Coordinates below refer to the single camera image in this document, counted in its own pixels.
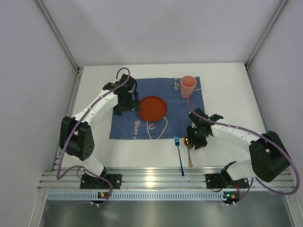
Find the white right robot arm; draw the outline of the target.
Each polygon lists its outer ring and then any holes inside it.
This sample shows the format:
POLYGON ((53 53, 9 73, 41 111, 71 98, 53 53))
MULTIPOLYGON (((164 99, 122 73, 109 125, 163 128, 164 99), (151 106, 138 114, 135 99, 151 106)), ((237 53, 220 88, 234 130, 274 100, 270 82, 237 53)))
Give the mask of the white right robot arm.
POLYGON ((188 116, 192 122, 187 127, 191 146, 196 149, 205 147, 206 138, 212 136, 225 139, 249 154, 249 159, 232 161, 220 171, 226 181, 256 177, 269 183, 290 166, 289 155, 281 153, 285 150, 284 145, 273 131, 254 134, 231 124, 220 115, 207 116, 201 108, 188 116))

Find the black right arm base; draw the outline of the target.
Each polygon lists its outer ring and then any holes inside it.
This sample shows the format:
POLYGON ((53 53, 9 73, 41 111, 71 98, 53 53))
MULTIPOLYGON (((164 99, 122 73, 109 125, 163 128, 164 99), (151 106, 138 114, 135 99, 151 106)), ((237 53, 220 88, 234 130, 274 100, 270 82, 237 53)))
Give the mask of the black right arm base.
POLYGON ((219 189, 246 189, 249 187, 249 182, 247 178, 240 179, 237 181, 233 180, 226 180, 221 174, 206 174, 205 175, 206 179, 206 186, 208 189, 214 189, 214 190, 219 190, 219 189))

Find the red round plate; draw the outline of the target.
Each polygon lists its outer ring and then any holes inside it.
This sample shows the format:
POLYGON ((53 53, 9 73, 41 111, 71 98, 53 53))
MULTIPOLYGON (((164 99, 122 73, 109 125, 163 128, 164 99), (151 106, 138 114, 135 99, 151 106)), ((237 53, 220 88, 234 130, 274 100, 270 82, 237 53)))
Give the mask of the red round plate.
POLYGON ((157 122, 161 120, 166 112, 167 106, 163 99, 157 96, 147 96, 140 101, 140 111, 138 116, 147 122, 157 122))

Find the gold ornate spoon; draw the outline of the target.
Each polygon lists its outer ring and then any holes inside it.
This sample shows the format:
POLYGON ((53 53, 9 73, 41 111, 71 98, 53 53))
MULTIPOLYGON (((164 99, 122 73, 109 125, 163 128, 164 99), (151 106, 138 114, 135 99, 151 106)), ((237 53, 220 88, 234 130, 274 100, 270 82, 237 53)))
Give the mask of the gold ornate spoon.
POLYGON ((188 138, 188 137, 185 137, 185 138, 184 138, 184 145, 185 145, 186 148, 187 148, 188 166, 189 166, 190 168, 192 168, 192 167, 193 167, 193 164, 192 164, 191 157, 190 157, 190 153, 189 153, 189 138, 188 138))

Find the blue metal fork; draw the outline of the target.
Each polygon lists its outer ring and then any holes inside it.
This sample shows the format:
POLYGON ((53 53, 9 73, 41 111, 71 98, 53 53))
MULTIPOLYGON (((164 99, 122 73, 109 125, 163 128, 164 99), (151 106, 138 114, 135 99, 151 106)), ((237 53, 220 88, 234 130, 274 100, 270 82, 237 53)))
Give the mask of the blue metal fork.
POLYGON ((183 165, 182 165, 182 160, 181 160, 181 155, 180 155, 180 150, 179 150, 179 146, 180 146, 179 136, 175 135, 174 136, 174 141, 175 141, 175 146, 178 149, 178 157, 179 157, 179 162, 180 162, 181 174, 182 174, 182 176, 185 176, 183 165))

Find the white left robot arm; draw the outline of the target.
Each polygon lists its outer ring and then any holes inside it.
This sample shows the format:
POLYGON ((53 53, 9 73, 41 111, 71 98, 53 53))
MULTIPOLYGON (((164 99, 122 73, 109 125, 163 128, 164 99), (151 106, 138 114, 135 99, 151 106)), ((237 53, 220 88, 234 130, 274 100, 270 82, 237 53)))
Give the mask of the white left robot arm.
MULTIPOLYGON (((105 179, 105 162, 100 161, 94 152, 95 143, 90 123, 98 124, 103 115, 109 110, 123 103, 130 102, 135 96, 135 103, 139 102, 137 82, 130 74, 124 74, 116 83, 107 83, 105 89, 91 102, 87 108, 74 117, 64 117, 61 122, 60 148, 62 154, 68 154, 81 163, 77 168, 83 169, 88 175, 105 179)), ((110 159, 116 162, 126 158, 124 163, 130 166, 134 163, 146 164, 152 160, 160 160, 167 152, 166 144, 169 140, 117 140, 111 148, 114 156, 110 159)))

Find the pink plastic cup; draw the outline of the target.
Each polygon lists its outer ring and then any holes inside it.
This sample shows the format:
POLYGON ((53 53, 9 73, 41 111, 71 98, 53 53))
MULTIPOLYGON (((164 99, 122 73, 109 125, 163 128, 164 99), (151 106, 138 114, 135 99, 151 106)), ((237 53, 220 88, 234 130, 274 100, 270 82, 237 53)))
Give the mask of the pink plastic cup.
POLYGON ((188 99, 191 97, 195 87, 196 87, 196 79, 192 76, 184 76, 180 80, 180 94, 184 99, 188 99))

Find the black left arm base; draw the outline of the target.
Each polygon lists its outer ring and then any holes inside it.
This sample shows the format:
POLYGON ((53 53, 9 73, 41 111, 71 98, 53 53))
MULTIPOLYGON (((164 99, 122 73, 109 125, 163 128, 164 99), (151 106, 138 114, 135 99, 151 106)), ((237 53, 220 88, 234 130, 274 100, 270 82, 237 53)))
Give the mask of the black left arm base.
MULTIPOLYGON (((122 175, 107 174, 106 179, 112 184, 113 189, 120 189, 122 183, 122 175)), ((81 189, 110 189, 110 185, 99 178, 83 174, 80 183, 81 189)))

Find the blue cloth placemat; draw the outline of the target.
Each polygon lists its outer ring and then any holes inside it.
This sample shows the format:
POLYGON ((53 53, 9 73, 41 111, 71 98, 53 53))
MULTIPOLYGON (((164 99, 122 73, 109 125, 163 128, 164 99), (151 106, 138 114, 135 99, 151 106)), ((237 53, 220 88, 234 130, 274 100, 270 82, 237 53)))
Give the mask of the blue cloth placemat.
POLYGON ((137 79, 139 98, 157 96, 167 107, 159 121, 143 120, 137 112, 126 112, 122 116, 112 115, 110 139, 114 140, 156 140, 183 138, 187 135, 189 119, 187 101, 180 94, 180 78, 137 79))

